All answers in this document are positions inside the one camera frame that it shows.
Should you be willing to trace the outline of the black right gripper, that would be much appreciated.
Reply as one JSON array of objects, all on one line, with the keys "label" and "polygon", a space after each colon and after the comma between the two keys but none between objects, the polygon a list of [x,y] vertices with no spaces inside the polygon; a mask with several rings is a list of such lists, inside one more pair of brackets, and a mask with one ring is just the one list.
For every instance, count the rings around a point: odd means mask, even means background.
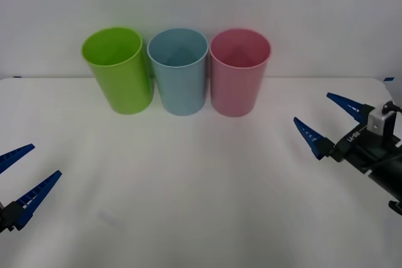
[{"label": "black right gripper", "polygon": [[401,161],[401,148],[396,145],[400,140],[393,134],[394,124],[385,127],[383,134],[377,135],[369,131],[366,124],[372,106],[330,92],[327,93],[327,98],[343,108],[359,124],[335,145],[294,117],[296,128],[318,160],[329,157],[332,153],[336,162],[345,160],[363,174]]}]

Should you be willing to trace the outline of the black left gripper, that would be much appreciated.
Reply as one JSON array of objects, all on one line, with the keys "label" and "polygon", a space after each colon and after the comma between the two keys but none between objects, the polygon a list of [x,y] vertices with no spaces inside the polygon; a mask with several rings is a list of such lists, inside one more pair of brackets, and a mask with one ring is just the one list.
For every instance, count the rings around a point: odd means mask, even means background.
[{"label": "black left gripper", "polygon": [[[3,173],[34,148],[33,144],[28,144],[0,155],[0,173]],[[12,232],[14,229],[21,230],[24,228],[61,175],[61,171],[55,171],[16,201],[12,201],[6,206],[1,204],[1,232],[6,229]]]}]

